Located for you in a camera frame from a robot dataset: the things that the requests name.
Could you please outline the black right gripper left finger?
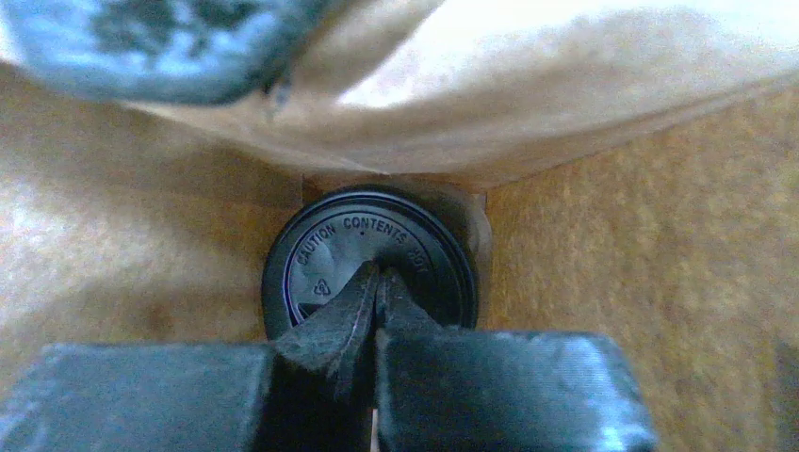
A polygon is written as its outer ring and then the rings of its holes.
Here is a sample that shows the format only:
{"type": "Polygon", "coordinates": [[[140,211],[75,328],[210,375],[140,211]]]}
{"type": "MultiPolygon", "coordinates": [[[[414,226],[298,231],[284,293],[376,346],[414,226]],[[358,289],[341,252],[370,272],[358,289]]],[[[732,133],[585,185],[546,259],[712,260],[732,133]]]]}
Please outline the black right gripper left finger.
{"type": "Polygon", "coordinates": [[[5,451],[366,451],[380,270],[266,343],[54,344],[1,404],[5,451]]]}

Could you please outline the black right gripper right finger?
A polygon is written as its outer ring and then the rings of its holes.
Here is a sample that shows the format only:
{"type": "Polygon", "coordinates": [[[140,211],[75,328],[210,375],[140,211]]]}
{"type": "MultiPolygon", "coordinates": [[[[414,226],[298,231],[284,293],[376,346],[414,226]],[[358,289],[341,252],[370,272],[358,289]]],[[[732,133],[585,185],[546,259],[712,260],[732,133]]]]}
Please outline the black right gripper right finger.
{"type": "Polygon", "coordinates": [[[395,270],[377,287],[383,451],[653,451],[659,438],[622,349],[583,331],[436,323],[395,270]]]}

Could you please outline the green paper bag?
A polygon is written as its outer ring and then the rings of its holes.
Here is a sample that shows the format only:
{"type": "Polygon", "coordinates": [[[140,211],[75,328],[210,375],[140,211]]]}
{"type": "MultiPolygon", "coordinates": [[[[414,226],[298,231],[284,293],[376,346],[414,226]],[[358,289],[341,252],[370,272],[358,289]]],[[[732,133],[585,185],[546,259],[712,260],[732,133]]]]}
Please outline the green paper bag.
{"type": "MultiPolygon", "coordinates": [[[[1,387],[58,341],[259,340],[259,267],[330,186],[252,157],[264,97],[139,112],[1,69],[1,387]]],[[[798,88],[491,188],[491,330],[591,330],[664,451],[798,447],[798,88]]]]}

